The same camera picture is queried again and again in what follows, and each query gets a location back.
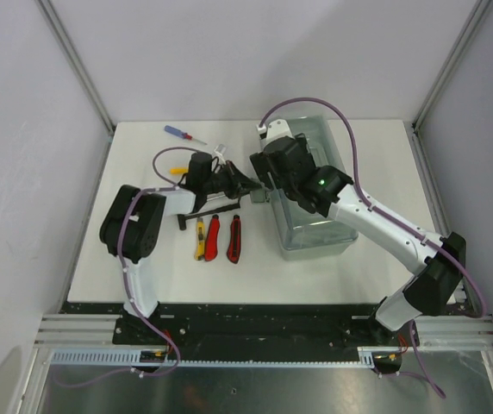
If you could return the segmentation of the green toolbox with clear lid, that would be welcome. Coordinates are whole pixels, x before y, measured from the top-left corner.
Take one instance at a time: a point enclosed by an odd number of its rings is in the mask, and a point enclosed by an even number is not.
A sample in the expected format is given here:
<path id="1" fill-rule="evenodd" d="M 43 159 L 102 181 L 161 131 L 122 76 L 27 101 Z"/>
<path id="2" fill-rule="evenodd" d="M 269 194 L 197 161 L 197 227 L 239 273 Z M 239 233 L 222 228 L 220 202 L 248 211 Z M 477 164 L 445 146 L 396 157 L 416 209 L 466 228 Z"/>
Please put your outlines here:
<path id="1" fill-rule="evenodd" d="M 292 137 L 304 135 L 317 166 L 345 169 L 328 122 L 322 116 L 285 119 Z M 262 141 L 265 147 L 269 141 Z M 310 214 L 281 189 L 265 187 L 275 217 L 281 255 L 286 260 L 306 260 L 341 254 L 358 238 L 358 232 L 343 223 Z"/>

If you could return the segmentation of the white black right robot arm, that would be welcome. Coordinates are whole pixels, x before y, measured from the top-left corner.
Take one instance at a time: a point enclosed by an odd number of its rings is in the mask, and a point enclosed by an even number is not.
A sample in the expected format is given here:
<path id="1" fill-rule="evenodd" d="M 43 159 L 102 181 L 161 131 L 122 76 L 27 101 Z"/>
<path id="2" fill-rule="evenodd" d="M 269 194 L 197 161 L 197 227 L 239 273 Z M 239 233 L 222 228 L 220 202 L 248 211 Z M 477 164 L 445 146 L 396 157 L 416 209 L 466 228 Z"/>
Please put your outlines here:
<path id="1" fill-rule="evenodd" d="M 388 346 L 400 329 L 419 316 L 436 317 L 462 279 L 465 239 L 418 229 L 394 211 L 358 191 L 353 179 L 335 166 L 317 166 L 303 135 L 261 138 L 250 161 L 270 190 L 280 190 L 312 215 L 343 223 L 399 260 L 411 277 L 372 312 L 368 335 Z"/>

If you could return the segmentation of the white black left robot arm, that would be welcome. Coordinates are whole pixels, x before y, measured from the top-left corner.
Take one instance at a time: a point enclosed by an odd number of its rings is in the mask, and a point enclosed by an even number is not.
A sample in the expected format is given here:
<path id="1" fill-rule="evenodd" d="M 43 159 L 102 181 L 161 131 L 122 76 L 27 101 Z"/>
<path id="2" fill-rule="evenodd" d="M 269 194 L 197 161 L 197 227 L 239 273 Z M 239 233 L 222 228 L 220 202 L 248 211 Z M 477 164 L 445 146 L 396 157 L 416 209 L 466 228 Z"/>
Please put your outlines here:
<path id="1" fill-rule="evenodd" d="M 149 345 L 161 334 L 160 322 L 150 317 L 159 304 L 154 277 L 147 274 L 143 262 L 157 245 L 163 220 L 199 212 L 214 194 L 239 200 L 261 188 L 233 162 L 198 151 L 191 155 L 182 178 L 168 187 L 120 187 L 103 219 L 99 239 L 121 262 L 125 309 L 137 316 L 130 330 L 135 339 Z"/>

